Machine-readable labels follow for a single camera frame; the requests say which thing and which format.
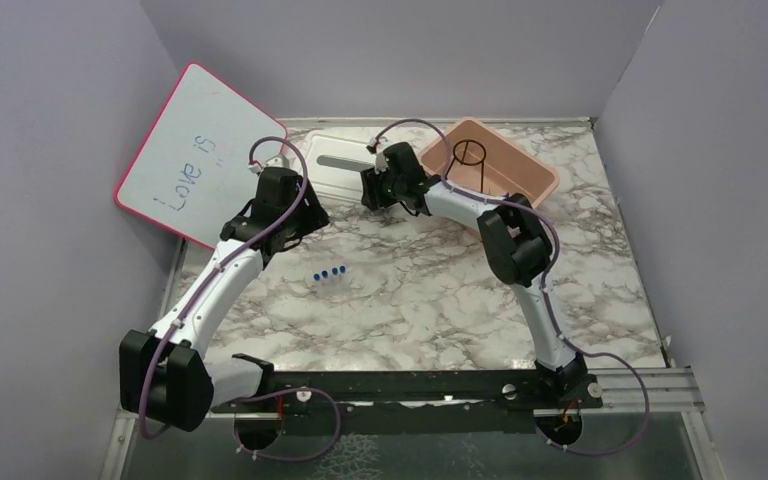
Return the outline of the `white plastic lid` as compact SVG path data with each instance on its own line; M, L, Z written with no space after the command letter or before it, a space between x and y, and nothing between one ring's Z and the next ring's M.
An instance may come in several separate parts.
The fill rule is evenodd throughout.
M319 197L359 203L361 173L375 164L362 141L311 132L305 137L309 178Z

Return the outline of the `black wire tripod stand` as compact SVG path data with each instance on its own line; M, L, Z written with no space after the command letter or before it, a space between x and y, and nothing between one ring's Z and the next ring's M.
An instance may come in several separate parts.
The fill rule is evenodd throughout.
M485 161L487 150L475 139L463 139L456 142L452 148L453 161L447 168L447 178L461 187L484 192Z

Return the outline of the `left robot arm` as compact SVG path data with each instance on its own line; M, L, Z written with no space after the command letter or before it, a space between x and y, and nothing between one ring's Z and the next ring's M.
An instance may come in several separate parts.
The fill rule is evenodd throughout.
M197 279L148 330L118 349L121 407L190 432L208 411L238 400L250 410L273 401L271 363L246 354L204 362L211 339L246 287L273 257L329 223L313 187L284 167L259 175L255 196L222 228Z

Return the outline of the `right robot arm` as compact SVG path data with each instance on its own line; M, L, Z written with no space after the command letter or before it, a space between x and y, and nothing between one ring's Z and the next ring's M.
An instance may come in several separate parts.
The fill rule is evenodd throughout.
M362 204L371 211L400 204L413 215L438 216L476 230L488 265L514 292L531 332L537 393L547 405L572 399L587 375L581 353L570 346L552 300L548 273L557 260L557 234L544 226L521 194L498 197L429 176L406 142L366 147L372 167L360 174Z

